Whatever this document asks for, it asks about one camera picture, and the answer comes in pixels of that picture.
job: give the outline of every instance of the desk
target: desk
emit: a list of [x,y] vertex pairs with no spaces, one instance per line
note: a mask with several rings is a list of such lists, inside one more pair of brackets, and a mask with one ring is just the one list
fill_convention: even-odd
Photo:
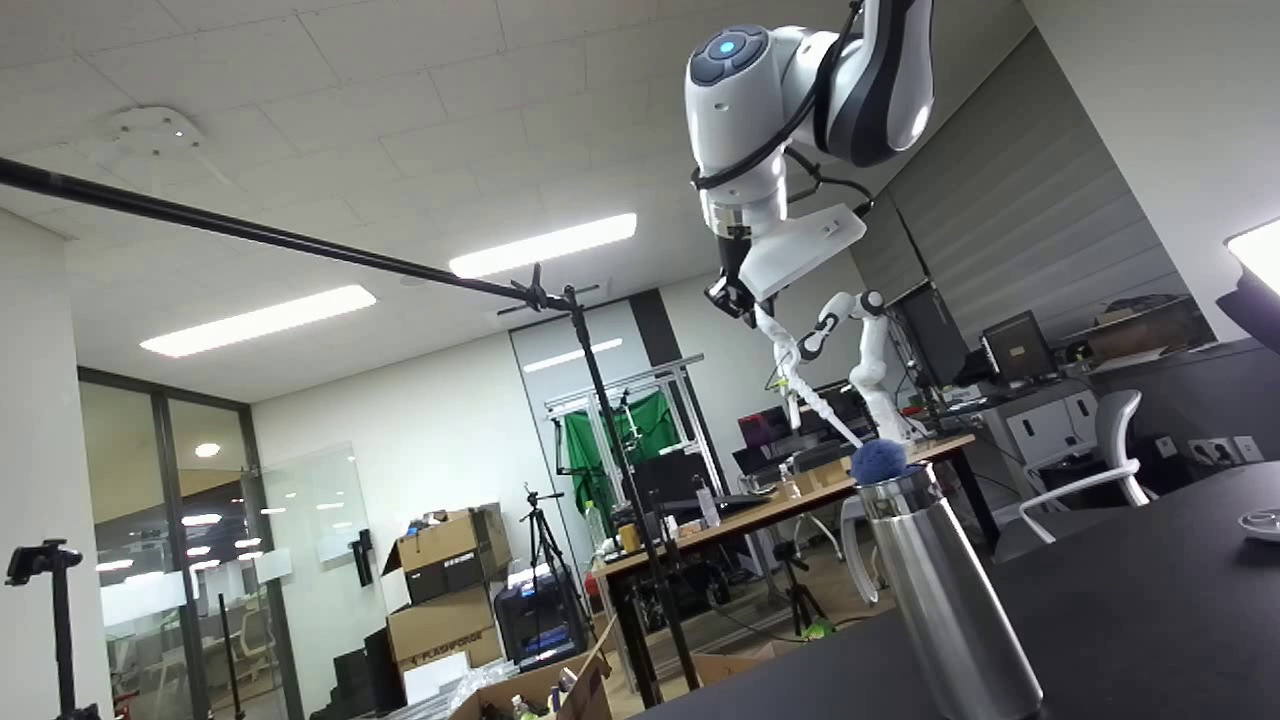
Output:
[[[1049,720],[1280,717],[1280,546],[1235,514],[1280,503],[1280,465],[1231,467],[994,573]],[[899,616],[649,711],[941,720]]]
[[[924,442],[917,442],[911,461],[953,461],[953,467],[959,475],[959,486],[965,486],[974,513],[986,525],[988,543],[998,543],[1002,529],[998,529],[994,509],[988,509],[988,498],[986,498],[986,492],[980,492],[980,484],[975,484],[975,475],[974,475],[974,467],[965,461],[965,447],[974,441],[975,435],[924,441]],[[844,473],[840,461],[823,465],[823,467],[812,467],[812,473],[801,473],[798,484],[801,484],[798,498],[769,498],[761,509],[724,514],[721,529],[686,532],[677,541],[677,551],[697,551],[697,546],[745,534],[752,529],[812,513],[812,509],[832,503],[840,494],[853,494],[853,484],[850,484],[850,473]],[[621,624],[626,645],[627,645],[636,693],[639,693],[644,707],[651,707],[651,704],[662,704],[662,683],[657,683],[651,657],[649,657],[649,645],[644,645],[644,627],[639,627],[639,616],[636,616],[636,605],[631,605],[631,579],[639,573],[649,573],[649,551],[626,555],[615,563],[605,563],[605,588],[607,588],[607,605],[613,605],[615,624]]]

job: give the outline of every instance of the ceiling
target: ceiling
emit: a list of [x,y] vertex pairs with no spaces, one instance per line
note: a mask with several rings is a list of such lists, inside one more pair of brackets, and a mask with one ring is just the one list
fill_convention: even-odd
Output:
[[[4,0],[0,152],[138,191],[446,262],[639,211],[631,244],[548,262],[627,294],[711,273],[686,174],[681,63],[724,25],[844,20],[844,0]],[[1030,36],[1020,0],[941,0],[941,120]],[[105,115],[172,103],[188,155],[127,155]],[[886,188],[899,165],[855,173]],[[274,400],[511,320],[505,299],[0,188],[70,244],[82,362]],[[159,360],[143,335],[360,278],[381,305]]]

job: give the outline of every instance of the ceiling light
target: ceiling light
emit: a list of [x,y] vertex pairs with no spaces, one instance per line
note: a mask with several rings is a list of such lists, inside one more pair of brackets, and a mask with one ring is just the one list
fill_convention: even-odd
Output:
[[220,525],[223,514],[220,513],[198,513],[198,514],[186,514],[186,529],[209,529],[209,525]]
[[182,356],[198,356],[198,353],[212,353],[212,347],[229,347],[229,343],[260,340],[260,335],[278,335],[278,333],[289,333],[289,326],[322,324],[322,320],[332,320],[332,315],[348,315],[348,311],[360,311],[360,308],[372,308],[372,305],[377,305],[377,294],[370,286],[343,283],[343,286],[332,286],[332,291],[315,291],[315,294],[268,305],[268,308],[258,308],[258,311],[223,315],[223,320],[212,320],[212,324],[182,326],[182,333],[168,333],[168,335],[151,335],[151,340],[143,340],[143,353],[182,360]]
[[99,576],[107,576],[107,573],[127,573],[127,567],[131,567],[127,555],[125,555],[125,561],[105,561],[105,563],[97,563]]
[[1228,246],[1257,278],[1280,291],[1280,221],[1231,237]]
[[528,267],[528,262],[543,262],[543,259],[555,259],[555,257],[587,252],[587,246],[600,246],[600,244],[621,244],[621,239],[631,239],[631,237],[636,237],[636,211],[626,211],[626,215],[605,215],[605,221],[593,221],[593,225],[572,225],[572,229],[559,229],[559,231],[498,244],[498,246],[485,246],[485,252],[464,252],[464,257],[452,257],[449,267],[457,275],[499,275],[499,273],[511,273],[511,267]]
[[[626,347],[626,340],[621,340],[621,335],[615,335],[615,340],[600,340],[600,343],[593,343],[593,356],[600,356],[600,353],[615,353],[615,347]],[[577,353],[564,353],[564,356],[548,356],[548,360],[523,362],[523,376],[533,376],[533,373],[548,373],[548,369],[559,369],[559,362],[572,362],[572,360],[586,360],[586,353],[577,347]]]

